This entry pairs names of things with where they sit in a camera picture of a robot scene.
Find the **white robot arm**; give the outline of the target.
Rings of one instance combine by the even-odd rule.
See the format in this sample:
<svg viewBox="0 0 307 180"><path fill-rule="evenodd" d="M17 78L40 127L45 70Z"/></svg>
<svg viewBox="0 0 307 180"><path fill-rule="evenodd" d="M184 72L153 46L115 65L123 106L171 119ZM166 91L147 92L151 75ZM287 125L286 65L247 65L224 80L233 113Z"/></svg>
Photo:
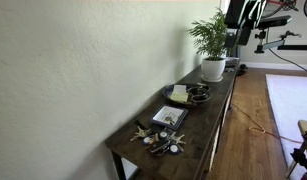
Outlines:
<svg viewBox="0 0 307 180"><path fill-rule="evenodd" d="M224 21L227 28L226 48L248 43L251 31L257 28L265 6L266 0L230 1Z"/></svg>

